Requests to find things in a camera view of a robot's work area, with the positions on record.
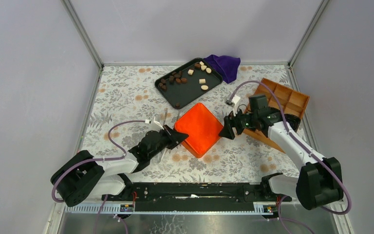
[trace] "table surface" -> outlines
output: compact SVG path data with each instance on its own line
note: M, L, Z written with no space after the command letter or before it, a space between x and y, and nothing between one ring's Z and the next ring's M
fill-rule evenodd
M107 66L104 67L82 149L96 157L122 155L108 140L108 130L123 121L151 119L160 115L170 127L193 105L203 103L223 123L231 108L224 102L233 90L247 80L267 78L290 87L284 65L240 66L237 80L222 83L181 110L172 108L154 87L154 81L178 66ZM257 84L243 86L238 95L242 103L252 95ZM122 125L112 131L113 139L125 149L138 144L150 127L143 123ZM298 134L305 139L303 125ZM143 171L128 174L132 182L260 182L261 177L282 172L297 177L299 172L290 158L245 134L234 140L220 139L202 158L197 159L183 146L168 150L160 162L152 160Z

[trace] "orange box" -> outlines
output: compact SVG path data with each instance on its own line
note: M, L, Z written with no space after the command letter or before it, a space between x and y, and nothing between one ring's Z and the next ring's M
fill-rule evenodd
M201 158L219 139L223 125L202 104L195 104L174 124L174 129L188 134L182 145L195 157Z

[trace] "white wall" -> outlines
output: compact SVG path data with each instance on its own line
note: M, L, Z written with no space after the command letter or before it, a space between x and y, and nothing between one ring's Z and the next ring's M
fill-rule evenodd
M0 0L0 234L42 233L96 76L59 0Z
M320 0L72 0L105 63L288 61Z
M341 162L355 233L374 233L374 1L331 1L294 70L322 152Z

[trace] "metal track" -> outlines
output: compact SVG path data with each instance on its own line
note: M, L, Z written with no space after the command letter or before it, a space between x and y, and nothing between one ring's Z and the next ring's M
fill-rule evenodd
M125 203L111 203L111 204L105 204L103 209L101 210L101 214L119 214L119 215L272 215L272 213L263 212L264 208L263 205L253 203L254 205L254 211L215 211L215 212L184 212L184 211L170 211L170 212L160 212L160 211L154 211L154 212L120 212L120 206L121 204ZM67 213L74 213L74 214L96 214L98 213L99 209L101 207L101 204L99 203L81 203L74 207L66 207L65 212Z

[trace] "metal frame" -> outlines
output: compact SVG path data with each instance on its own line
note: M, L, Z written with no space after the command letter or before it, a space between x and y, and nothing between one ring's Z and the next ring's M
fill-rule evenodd
M64 5L65 9L67 10L68 15L71 17L71 21L74 23L76 30L78 31L79 35L81 36L82 41L84 42L85 46L90 52L91 57L93 58L94 62L98 66L99 69L102 69L103 63L101 58L98 55L93 43L90 40L90 37L87 34L84 26L82 25L81 20L79 19L74 6L72 5L70 0L61 0L62 4Z
M106 64L104 64L102 62L101 58L99 57L98 52L96 51L94 45L92 44L84 26L82 25L82 22L79 19L71 1L70 0L61 0L61 2L65 6L69 16L71 17L72 22L74 23L78 33L81 36L81 39L83 40L84 44L86 45L91 57L93 58L94 62L96 63L96 65L100 69L99 74L98 74L98 78L96 80L96 83L94 84L93 92L92 92L92 95L91 95L91 100L90 100L89 106L87 108L87 112L85 114L84 123L82 125L81 132L80 132L80 135L79 135L79 140L78 140L77 145L75 147L75 152L77 152L81 148L82 140L83 140L85 131L86 131L87 126L88 126L88 118L89 118L89 116L91 114L91 111L92 111L92 108L93 108L93 103L94 103L95 95L96 95L96 92L97 92L97 89L98 89L98 86L99 86L99 82L100 82L100 79L101 79L103 67L104 66L139 65L139 63L106 63ZM300 40L300 43L298 44L294 54L292 55L292 57L290 58L289 61L270 62L270 63L267 63L267 62L243 62L242 65L285 65L285 68L286 68L291 86L295 90L300 91L297 80L295 78L295 74L292 71L292 66L295 64L300 52L302 51L304 45L306 44L307 40L309 39L314 27L317 25L318 20L320 19L321 15L323 14L323 12L326 9L326 6L328 5L329 2L330 2L330 0L322 0L321 1L317 11L315 12L314 17L312 18L308 28L306 29L302 39ZM181 64L182 64L181 62L169 62L169 63L166 63L166 64L163 64L163 63L160 63L160 62L158 62L158 63L143 63L143 65L181 65ZM305 134L306 134L306 137L307 137L307 139L306 139L307 142L315 150L320 151L320 148L317 144L315 135L313 133L312 126L310 124L308 111L306 111L305 114L304 114L302 124L305 127L304 130L305 130ZM299 204L298 201L293 201L291 203ZM261 205L261 204L274 205L275 203L274 202L273 203L269 203L269 202L267 202L267 203L255 203L255 207L258 206L258 205ZM82 204L82 205L83 205L83 208L84 208L83 211L85 211L87 213L93 213L92 211L89 211L89 210L91 210L89 207L92 207L92 209L98 210L99 207L100 207L100 202L96 202L96 203L93 203L93 204L91 204L91 203L87 204L86 203L86 204ZM335 210L335 211L342 211L342 210L345 209L345 206L344 206L343 202L335 202L335 203L329 205L329 207L331 209ZM65 212L74 212L74 211L67 208L64 203L54 204L54 206L52 208L52 211L50 213L48 222L46 223L45 228L43 230L43 234L57 234L58 231L59 231L60 225L61 225L62 217L63 217ZM208 214L209 215L210 214L219 215L219 214L227 214L227 213L212 213L212 212L209 212ZM247 214L248 215L249 213L233 213L233 214L235 214L235 215L240 215L240 214L245 215L245 214ZM351 222L350 222L349 217L347 215L334 215L334 220L335 220L335 223L336 223L336 226L337 226L337 229L338 229L339 233L354 234Z
M299 56L300 52L302 51L304 45L306 44L306 41L309 39L313 29L315 28L316 24L318 23L320 17L322 16L322 14L323 14L324 10L326 9L329 2L330 2L330 0L322 0L322 2L320 3L318 9L315 12L315 15L313 16L312 20L310 21L309 26L306 29L306 32L304 33L302 39L300 40L299 45L296 48L296 51L294 52L294 54L292 55L292 57L289 60L289 66L290 67L293 67L293 65L295 64L296 60L298 59L298 56Z
M104 63L104 66L137 66L137 65L143 65L143 66L179 66L183 65L186 62L112 62L112 63ZM240 65L288 65L289 62L282 61L282 62L241 62Z

